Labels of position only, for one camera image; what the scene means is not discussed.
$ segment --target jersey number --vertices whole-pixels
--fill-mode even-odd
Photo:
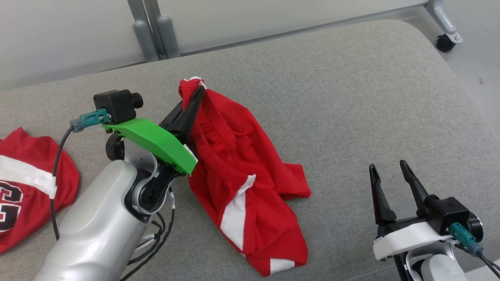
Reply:
[[[21,212],[23,192],[17,186],[0,181],[0,232],[14,227]]]

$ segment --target metal frame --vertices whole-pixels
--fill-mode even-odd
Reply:
[[[133,29],[135,31],[137,40],[139,41],[142,53],[144,54],[144,59],[146,60],[147,63],[155,62],[158,60],[178,58],[181,56],[179,45],[177,43],[176,34],[174,31],[174,26],[172,23],[172,18],[170,18],[168,15],[162,15],[157,0],[128,0],[128,5],[130,6],[130,10],[135,20],[133,24]],[[452,23],[450,18],[446,15],[445,8],[443,6],[443,0],[428,0],[427,2],[422,4],[402,7],[394,11],[398,11],[401,9],[408,9],[408,8],[416,8],[416,7],[425,7],[427,12],[434,19],[437,25],[444,31],[444,33],[452,43],[460,44],[464,41],[462,36],[460,36],[460,34],[457,31],[457,27]],[[369,16],[371,15],[365,15],[360,18],[365,18]],[[344,23],[346,21],[354,19],[358,19],[358,17],[347,20],[341,20],[336,23]],[[328,23],[327,25],[330,26],[332,24],[335,24],[335,22]],[[289,31],[283,34],[290,34],[313,28],[314,27],[309,27],[300,30]],[[222,45],[219,47],[193,51],[185,53],[184,55],[192,55],[212,50],[225,49],[237,45],[242,45],[248,42],[260,41],[267,38],[278,37],[280,35],[281,34],[276,34],[271,36],[265,36],[263,38],[244,40],[241,42]]]

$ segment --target caster wheel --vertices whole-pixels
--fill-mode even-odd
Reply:
[[[448,53],[455,45],[446,34],[437,37],[436,48],[443,53]]]

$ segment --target gray fabric surface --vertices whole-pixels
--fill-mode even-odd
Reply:
[[[308,263],[267,280],[398,280],[392,260],[376,261],[368,167],[376,164],[399,218],[414,202],[399,160],[430,193],[455,196],[484,224],[485,254],[500,258],[500,141],[431,43],[399,21],[374,21],[136,65],[0,93],[0,138],[22,126],[61,140],[68,122],[93,110],[92,96],[129,89],[138,116],[160,122],[180,101],[180,79],[206,84],[247,106],[283,161],[303,165],[312,190],[289,202],[309,248]],[[109,162],[107,135],[73,134],[66,150],[81,190]],[[168,242],[130,280],[260,280],[177,181]],[[61,221],[65,211],[58,215]],[[163,210],[165,218],[170,210]],[[0,256],[0,279],[31,280],[55,243],[48,223]],[[481,265],[459,254],[465,270]]]

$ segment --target gray floor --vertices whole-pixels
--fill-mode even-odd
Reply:
[[[445,0],[444,9],[464,41],[441,56],[500,136],[500,1]],[[423,7],[375,18],[403,20],[431,42],[443,33]]]

